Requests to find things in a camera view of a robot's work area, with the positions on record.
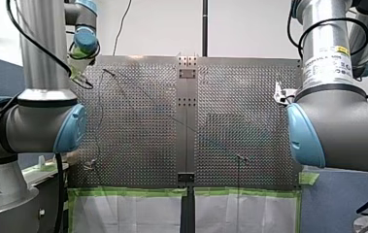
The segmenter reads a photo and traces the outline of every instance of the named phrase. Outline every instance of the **screw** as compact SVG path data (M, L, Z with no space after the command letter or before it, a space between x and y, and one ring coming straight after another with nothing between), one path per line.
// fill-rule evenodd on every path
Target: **screw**
M38 219L41 219L42 217L44 217L44 215L45 215L45 210L40 209L38 213Z

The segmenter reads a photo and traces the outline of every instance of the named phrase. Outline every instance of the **white label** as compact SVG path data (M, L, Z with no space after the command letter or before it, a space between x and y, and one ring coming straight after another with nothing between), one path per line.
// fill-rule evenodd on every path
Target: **white label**
M304 76L311 79L352 79L351 59L341 52L325 52L305 63Z

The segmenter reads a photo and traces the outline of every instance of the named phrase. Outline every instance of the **perforated metal panel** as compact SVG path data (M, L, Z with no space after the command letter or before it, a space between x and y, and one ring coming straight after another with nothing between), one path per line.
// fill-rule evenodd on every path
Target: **perforated metal panel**
M298 86L299 62L199 58L197 186L293 189L300 167L288 144L286 112L275 81Z
M103 56L87 69L94 88L74 87L88 121L71 186L177 186L176 60Z
M88 68L94 88L74 85L88 122L71 186L176 187L195 172L197 186L296 188L273 94L276 80L298 86L298 61L192 59L187 79L177 57L103 56Z

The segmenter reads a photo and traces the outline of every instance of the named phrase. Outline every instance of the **white paper sheet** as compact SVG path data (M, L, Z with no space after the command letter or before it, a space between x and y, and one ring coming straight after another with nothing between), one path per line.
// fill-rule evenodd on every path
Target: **white paper sheet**
M74 233L179 233L181 197L79 197Z
M296 198L196 196L196 233L295 233Z

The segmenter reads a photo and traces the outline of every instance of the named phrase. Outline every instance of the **metal pole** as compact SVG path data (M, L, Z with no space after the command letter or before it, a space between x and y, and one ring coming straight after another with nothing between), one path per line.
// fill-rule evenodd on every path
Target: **metal pole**
M203 1L202 56L208 56L208 0Z

